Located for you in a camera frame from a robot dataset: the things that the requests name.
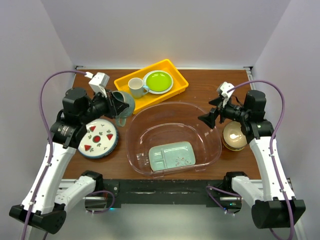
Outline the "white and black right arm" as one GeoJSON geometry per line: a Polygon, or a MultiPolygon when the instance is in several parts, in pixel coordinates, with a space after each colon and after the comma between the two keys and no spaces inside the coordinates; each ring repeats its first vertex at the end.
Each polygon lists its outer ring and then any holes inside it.
{"type": "Polygon", "coordinates": [[[272,139],[274,128],[265,119],[266,95],[258,90],[246,93],[244,104],[232,103],[231,91],[219,90],[219,97],[211,100],[214,107],[199,120],[210,128],[229,119],[240,123],[258,165],[262,180],[259,190],[243,172],[227,172],[223,192],[230,197],[238,194],[251,208],[254,225],[258,229],[289,228],[306,210],[305,202],[297,199],[281,167],[277,143],[272,139]]]}

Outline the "yellow patterned bowl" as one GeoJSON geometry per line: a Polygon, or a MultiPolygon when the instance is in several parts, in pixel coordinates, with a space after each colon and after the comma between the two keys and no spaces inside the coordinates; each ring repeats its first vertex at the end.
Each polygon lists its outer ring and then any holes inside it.
{"type": "Polygon", "coordinates": [[[230,145],[228,145],[227,143],[223,143],[223,145],[228,149],[228,150],[230,150],[230,151],[233,151],[233,152],[239,152],[239,151],[242,151],[244,148],[245,148],[245,146],[243,146],[243,147],[233,147],[233,146],[230,146],[230,145]]]}

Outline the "green plate white rim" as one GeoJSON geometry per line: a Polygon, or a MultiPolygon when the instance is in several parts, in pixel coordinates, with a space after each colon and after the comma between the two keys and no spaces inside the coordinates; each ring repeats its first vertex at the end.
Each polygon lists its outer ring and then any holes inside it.
{"type": "Polygon", "coordinates": [[[174,85],[173,77],[163,70],[150,71],[142,80],[149,88],[149,92],[156,95],[167,93],[174,85]]]}

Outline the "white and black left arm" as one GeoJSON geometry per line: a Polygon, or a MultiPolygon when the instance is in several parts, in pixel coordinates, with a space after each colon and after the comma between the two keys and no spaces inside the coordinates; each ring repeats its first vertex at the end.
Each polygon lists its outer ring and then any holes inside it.
{"type": "Polygon", "coordinates": [[[46,234],[56,234],[67,212],[87,195],[105,192],[103,176],[86,170],[62,194],[57,194],[65,170],[87,133],[87,124],[105,116],[127,118],[135,110],[132,96],[122,91],[97,92],[93,98],[84,88],[69,89],[62,99],[62,110],[48,128],[48,144],[36,179],[21,204],[14,205],[9,216],[46,234]]]}

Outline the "clear plastic bin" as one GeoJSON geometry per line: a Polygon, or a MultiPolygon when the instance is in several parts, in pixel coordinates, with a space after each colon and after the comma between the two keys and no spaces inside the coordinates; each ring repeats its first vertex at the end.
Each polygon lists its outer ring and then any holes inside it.
{"type": "Polygon", "coordinates": [[[198,119],[204,113],[187,102],[164,102],[137,113],[125,136],[126,156],[132,169],[149,179],[203,180],[206,170],[222,153],[219,131],[198,119]],[[176,142],[192,145],[195,165],[153,171],[149,150],[176,142]]]}

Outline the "mint divided rectangular plate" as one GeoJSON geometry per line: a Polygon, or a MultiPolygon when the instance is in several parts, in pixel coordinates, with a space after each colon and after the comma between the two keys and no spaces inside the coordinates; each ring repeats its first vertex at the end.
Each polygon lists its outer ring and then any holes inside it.
{"type": "Polygon", "coordinates": [[[196,164],[193,147],[188,141],[154,146],[148,152],[148,159],[153,171],[164,171],[196,164]]]}

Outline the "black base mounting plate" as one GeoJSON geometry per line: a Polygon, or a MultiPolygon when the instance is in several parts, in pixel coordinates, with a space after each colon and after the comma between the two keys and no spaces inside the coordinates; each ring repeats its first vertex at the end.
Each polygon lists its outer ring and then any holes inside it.
{"type": "Polygon", "coordinates": [[[205,205],[209,208],[239,212],[240,197],[210,189],[222,188],[222,180],[164,180],[164,179],[104,179],[102,189],[115,196],[115,202],[108,193],[94,196],[107,207],[120,208],[124,204],[144,205],[205,205]]]}

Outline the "teal glazed ceramic mug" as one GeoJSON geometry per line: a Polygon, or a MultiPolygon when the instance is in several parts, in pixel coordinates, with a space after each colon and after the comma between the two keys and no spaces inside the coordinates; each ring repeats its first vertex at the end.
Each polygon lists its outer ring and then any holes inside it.
{"type": "Polygon", "coordinates": [[[115,118],[115,123],[118,127],[124,127],[127,121],[127,118],[130,117],[135,110],[135,99],[125,91],[115,90],[112,92],[115,98],[119,101],[122,101],[128,104],[128,107],[120,113],[119,116],[115,118]]]}

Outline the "beige bowl with black rim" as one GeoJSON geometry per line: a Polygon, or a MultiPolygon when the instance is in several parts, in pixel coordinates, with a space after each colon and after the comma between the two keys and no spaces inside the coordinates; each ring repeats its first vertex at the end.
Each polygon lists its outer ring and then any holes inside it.
{"type": "Polygon", "coordinates": [[[236,121],[232,121],[224,127],[222,140],[223,143],[235,148],[245,147],[248,144],[246,136],[242,133],[241,124],[236,121]]]}

